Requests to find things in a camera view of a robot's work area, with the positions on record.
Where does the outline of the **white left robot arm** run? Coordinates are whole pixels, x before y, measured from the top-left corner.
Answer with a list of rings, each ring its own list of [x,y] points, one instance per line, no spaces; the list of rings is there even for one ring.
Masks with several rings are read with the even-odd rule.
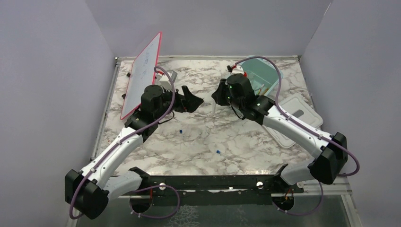
[[[139,108],[127,119],[115,140],[97,158],[80,171],[70,170],[65,176],[65,201],[70,205],[71,219],[85,215],[97,218],[108,202],[135,191],[143,194],[148,190],[148,174],[130,170],[114,177],[116,168],[137,147],[142,145],[158,128],[158,123],[171,111],[193,113],[203,99],[182,86],[183,94],[165,90],[159,85],[144,89]]]

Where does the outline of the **pink framed whiteboard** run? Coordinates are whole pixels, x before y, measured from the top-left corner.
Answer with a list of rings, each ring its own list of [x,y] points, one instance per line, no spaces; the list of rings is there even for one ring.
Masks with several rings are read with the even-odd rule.
[[[158,63],[162,32],[148,43],[135,58],[130,72],[120,119],[128,118],[140,105],[144,89],[155,82],[154,67]]]

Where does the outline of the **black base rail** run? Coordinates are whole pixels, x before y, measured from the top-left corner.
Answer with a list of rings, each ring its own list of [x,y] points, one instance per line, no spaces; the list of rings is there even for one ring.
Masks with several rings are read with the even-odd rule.
[[[272,195],[292,194],[296,185],[279,188],[273,175],[152,175],[140,188],[125,193],[134,202],[154,206],[271,205]]]

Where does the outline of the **aluminium frame rail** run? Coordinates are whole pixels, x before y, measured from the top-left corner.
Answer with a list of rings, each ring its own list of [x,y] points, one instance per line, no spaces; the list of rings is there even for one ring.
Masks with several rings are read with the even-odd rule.
[[[294,196],[318,196],[321,195],[321,188],[317,180],[309,180],[301,183],[302,188],[298,185],[294,188]],[[352,195],[353,191],[349,184],[348,178],[338,177],[333,184],[322,184],[324,195]]]

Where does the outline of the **teal plastic bin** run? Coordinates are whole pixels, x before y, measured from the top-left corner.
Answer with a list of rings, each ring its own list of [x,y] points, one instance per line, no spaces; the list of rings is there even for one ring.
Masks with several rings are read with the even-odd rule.
[[[250,55],[248,60],[240,60],[240,65],[247,74],[256,95],[261,96],[261,92],[269,88],[264,96],[275,99],[278,91],[279,75],[274,65],[265,58],[254,58]]]

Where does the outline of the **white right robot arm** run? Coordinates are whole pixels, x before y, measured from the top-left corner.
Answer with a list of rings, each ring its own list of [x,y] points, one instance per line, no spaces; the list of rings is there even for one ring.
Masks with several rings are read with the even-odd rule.
[[[221,79],[211,97],[220,106],[239,110],[245,119],[285,135],[312,156],[306,161],[286,164],[279,169],[273,179],[273,187],[278,192],[285,192],[298,182],[313,179],[332,184],[348,160],[347,153],[336,146],[346,144],[343,134],[338,132],[332,137],[289,116],[271,98],[255,94],[249,79],[243,74]]]

